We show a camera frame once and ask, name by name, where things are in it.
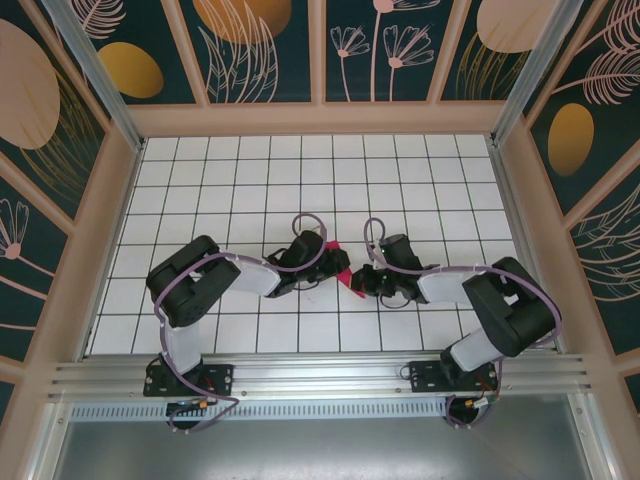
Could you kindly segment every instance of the metal base plate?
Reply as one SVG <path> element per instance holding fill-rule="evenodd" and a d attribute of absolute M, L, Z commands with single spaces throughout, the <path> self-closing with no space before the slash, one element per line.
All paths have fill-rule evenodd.
<path fill-rule="evenodd" d="M 451 385 L 440 369 L 440 361 L 409 362 L 409 378 L 413 393 L 425 392 L 481 392 L 482 379 L 493 390 L 498 388 L 498 379 L 493 364 L 486 364 L 460 378 Z"/>
<path fill-rule="evenodd" d="M 149 366 L 146 374 L 142 392 L 145 397 L 202 396 L 183 385 L 163 365 Z M 217 395 L 231 395 L 233 365 L 203 365 L 195 385 Z"/>

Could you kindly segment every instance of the red object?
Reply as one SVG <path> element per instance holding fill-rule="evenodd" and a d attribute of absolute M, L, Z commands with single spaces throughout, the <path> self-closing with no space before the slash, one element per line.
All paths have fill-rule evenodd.
<path fill-rule="evenodd" d="M 337 242 L 337 240 L 334 240 L 333 242 L 327 242 L 327 250 L 340 250 L 340 244 Z M 349 290 L 358 295 L 360 298 L 365 298 L 364 293 L 358 292 L 357 290 L 351 288 L 352 276 L 353 272 L 351 271 L 351 268 L 347 267 L 345 270 L 336 275 L 336 278 L 340 283 L 346 285 Z"/>

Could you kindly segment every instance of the enclosure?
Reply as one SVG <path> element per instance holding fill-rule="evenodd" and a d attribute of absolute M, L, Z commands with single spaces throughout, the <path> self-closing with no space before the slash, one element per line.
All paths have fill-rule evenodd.
<path fill-rule="evenodd" d="M 636 478 L 638 38 L 636 0 L 4 2 L 3 478 Z M 353 272 L 371 217 L 425 266 L 517 258 L 562 333 L 454 429 L 403 369 L 471 306 L 227 291 L 198 344 L 240 403 L 174 435 L 147 275 L 200 235 L 266 258 L 303 212 Z"/>

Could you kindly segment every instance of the flower illustration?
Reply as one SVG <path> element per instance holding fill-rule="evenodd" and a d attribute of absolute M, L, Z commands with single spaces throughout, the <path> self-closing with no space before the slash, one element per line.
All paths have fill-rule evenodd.
<path fill-rule="evenodd" d="M 344 29 L 344 33 L 340 27 L 334 27 L 331 29 L 331 41 L 333 42 L 333 46 L 336 47 L 336 51 L 340 57 L 342 84 L 344 85 L 344 93 L 347 96 L 347 102 L 351 101 L 351 97 L 349 96 L 347 76 L 344 71 L 344 59 L 367 53 L 370 48 L 369 44 L 365 43 L 365 40 L 366 38 L 364 33 L 362 33 L 362 27 L 347 27 Z"/>
<path fill-rule="evenodd" d="M 408 12 L 410 10 L 423 10 L 425 8 L 435 7 L 439 4 L 440 0 L 373 0 L 373 8 L 376 9 L 377 15 L 376 24 L 375 27 L 373 27 L 373 54 L 371 55 L 370 71 L 372 102 L 376 101 L 376 52 L 378 49 L 378 31 L 380 30 L 380 17 L 382 16 L 382 14 L 391 13 L 393 11 Z"/>
<path fill-rule="evenodd" d="M 429 27 L 422 29 L 407 27 L 398 37 L 398 26 L 384 29 L 384 48 L 391 67 L 389 82 L 389 101 L 393 101 L 393 76 L 396 69 L 413 67 L 433 61 L 433 50 L 428 50 L 431 39 L 427 34 Z"/>
<path fill-rule="evenodd" d="M 0 258 L 20 258 L 28 221 L 29 207 L 18 202 L 14 216 L 9 201 L 6 198 L 0 201 Z"/>
<path fill-rule="evenodd" d="M 440 0 L 373 0 L 373 7 L 380 13 L 391 13 L 394 10 L 422 10 L 439 3 Z"/>
<path fill-rule="evenodd" d="M 38 270 L 41 273 L 54 276 L 53 272 L 36 265 L 35 263 L 24 258 L 22 253 L 22 242 L 27 232 L 27 223 L 29 222 L 29 207 L 22 202 L 16 204 L 15 215 L 9 200 L 3 198 L 0 200 L 0 259 L 19 260 L 22 263 Z M 21 285 L 0 275 L 0 283 L 4 283 L 9 287 L 27 293 L 33 297 L 46 300 L 47 296 L 25 285 Z"/>

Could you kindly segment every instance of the grid tile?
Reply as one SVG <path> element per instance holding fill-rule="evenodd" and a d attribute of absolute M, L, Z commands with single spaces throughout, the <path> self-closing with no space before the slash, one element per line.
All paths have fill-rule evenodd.
<path fill-rule="evenodd" d="M 150 139 L 92 353 L 159 351 L 145 277 L 191 238 L 209 235 L 224 251 L 262 258 L 291 244 L 291 220 L 301 210 L 323 220 L 352 272 L 370 263 L 362 238 L 369 216 L 381 218 L 388 235 L 408 233 L 425 266 L 515 256 L 483 142 L 453 135 Z M 312 219 L 300 224 L 316 229 Z M 373 231 L 379 235 L 378 226 Z M 199 323 L 199 343 L 204 353 L 438 350 L 474 322 L 465 305 L 396 311 L 328 281 L 277 299 L 228 291 Z"/>

